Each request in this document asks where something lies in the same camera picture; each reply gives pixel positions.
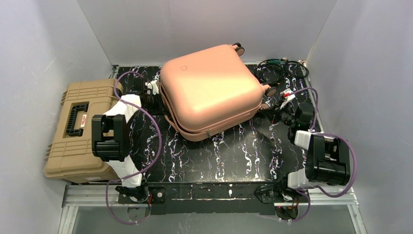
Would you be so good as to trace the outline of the pink suitcase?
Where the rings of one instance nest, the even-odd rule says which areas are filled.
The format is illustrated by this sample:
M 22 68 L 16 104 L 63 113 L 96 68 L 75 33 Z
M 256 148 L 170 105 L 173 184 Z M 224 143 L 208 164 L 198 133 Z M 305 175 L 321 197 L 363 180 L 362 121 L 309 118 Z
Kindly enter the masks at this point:
M 166 120 L 185 139 L 201 141 L 250 120 L 264 96 L 276 89 L 261 84 L 241 60 L 244 48 L 223 44 L 167 61 L 160 71 Z

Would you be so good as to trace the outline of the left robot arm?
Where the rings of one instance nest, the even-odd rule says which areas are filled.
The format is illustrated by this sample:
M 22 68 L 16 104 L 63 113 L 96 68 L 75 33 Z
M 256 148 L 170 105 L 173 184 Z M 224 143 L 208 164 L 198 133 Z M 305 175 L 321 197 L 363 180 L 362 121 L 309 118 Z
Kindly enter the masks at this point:
M 129 121 L 137 112 L 141 112 L 160 132 L 156 120 L 147 111 L 160 103 L 160 84 L 157 81 L 143 81 L 126 94 L 116 87 L 113 93 L 117 98 L 116 104 L 105 113 L 92 117 L 92 152 L 115 171 L 122 187 L 137 188 L 142 184 L 144 173 L 154 162 L 142 169 L 136 167 L 130 154 Z

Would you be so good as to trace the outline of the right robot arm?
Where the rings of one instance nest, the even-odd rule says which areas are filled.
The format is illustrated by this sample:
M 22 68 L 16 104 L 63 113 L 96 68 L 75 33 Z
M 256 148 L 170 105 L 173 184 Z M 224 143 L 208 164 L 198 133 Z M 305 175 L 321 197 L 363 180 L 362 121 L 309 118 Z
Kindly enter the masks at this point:
M 285 179 L 289 189 L 308 189 L 323 184 L 347 185 L 351 178 L 349 149 L 336 137 L 323 136 L 310 130 L 315 108 L 302 103 L 296 110 L 291 104 L 272 107 L 265 111 L 271 123 L 288 126 L 291 144 L 307 151 L 305 167 L 289 173 Z

